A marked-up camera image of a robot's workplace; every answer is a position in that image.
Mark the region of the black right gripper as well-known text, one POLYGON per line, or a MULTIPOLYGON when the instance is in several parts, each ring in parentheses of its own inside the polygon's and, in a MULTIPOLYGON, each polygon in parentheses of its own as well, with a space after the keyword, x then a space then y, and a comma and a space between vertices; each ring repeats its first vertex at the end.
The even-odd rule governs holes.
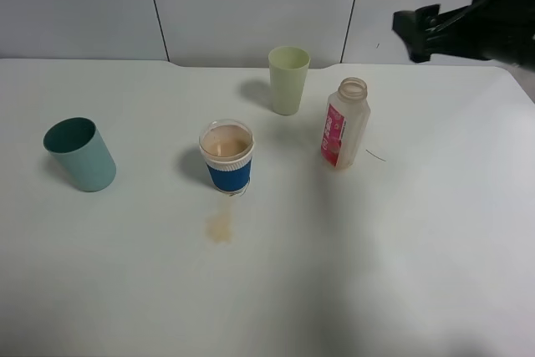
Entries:
POLYGON ((446 12, 439 4, 397 11, 392 30, 414 63, 444 54, 534 64, 534 0, 471 0, 446 12))

